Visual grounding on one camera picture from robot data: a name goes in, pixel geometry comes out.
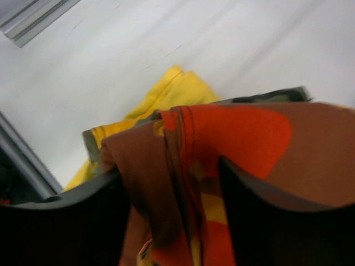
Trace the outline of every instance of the multicolored cloth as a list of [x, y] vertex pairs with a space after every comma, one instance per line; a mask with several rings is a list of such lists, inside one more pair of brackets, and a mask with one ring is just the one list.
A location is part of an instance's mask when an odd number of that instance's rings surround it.
[[149, 223], [139, 265], [234, 265], [217, 161], [311, 202], [355, 201], [355, 112], [320, 103], [180, 106], [102, 143]]

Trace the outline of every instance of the yellow cloth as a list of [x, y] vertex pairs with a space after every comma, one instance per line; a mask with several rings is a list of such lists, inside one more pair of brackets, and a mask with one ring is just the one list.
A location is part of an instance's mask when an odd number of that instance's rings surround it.
[[[92, 134], [100, 149], [102, 139], [133, 127], [138, 120], [147, 118], [155, 110], [168, 110], [177, 105], [208, 104], [218, 100], [219, 97], [194, 72], [189, 71], [185, 74], [179, 66], [174, 66], [149, 90], [144, 100], [127, 114], [123, 121], [93, 128]], [[90, 161], [86, 160], [64, 191], [91, 179], [92, 167]]]

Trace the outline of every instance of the white surface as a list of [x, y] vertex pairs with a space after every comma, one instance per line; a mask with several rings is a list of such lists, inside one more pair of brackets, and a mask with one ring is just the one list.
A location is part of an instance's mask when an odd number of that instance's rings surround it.
[[81, 0], [22, 49], [0, 37], [0, 108], [65, 185], [81, 132], [120, 120], [174, 64], [223, 98], [305, 85], [355, 105], [353, 13], [353, 0]]

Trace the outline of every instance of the silver metal bar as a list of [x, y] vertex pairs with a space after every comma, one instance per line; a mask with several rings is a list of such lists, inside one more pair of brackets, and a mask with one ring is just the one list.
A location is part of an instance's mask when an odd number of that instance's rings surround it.
[[24, 46], [80, 0], [35, 0], [0, 24], [4, 34]]
[[31, 185], [38, 186], [42, 196], [50, 191], [50, 196], [61, 193], [63, 188], [31, 148], [16, 132], [12, 125], [0, 112], [0, 147], [11, 157], [17, 167], [22, 169], [22, 174], [28, 177]]

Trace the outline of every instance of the cloth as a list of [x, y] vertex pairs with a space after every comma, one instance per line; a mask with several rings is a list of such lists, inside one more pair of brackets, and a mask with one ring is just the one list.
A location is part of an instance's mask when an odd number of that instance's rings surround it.
[[124, 120], [83, 132], [89, 160], [84, 162], [64, 190], [67, 191], [98, 173], [102, 173], [100, 148], [103, 138], [129, 129], [136, 124], [140, 125], [146, 119], [153, 119], [154, 111], [158, 109], [167, 110], [177, 105], [208, 104], [217, 100], [219, 97], [193, 71], [184, 73], [179, 66], [170, 68]]
[[328, 206], [355, 201], [355, 112], [321, 103], [212, 104], [103, 141], [104, 171], [120, 170], [149, 223], [139, 265], [233, 265], [217, 161]]

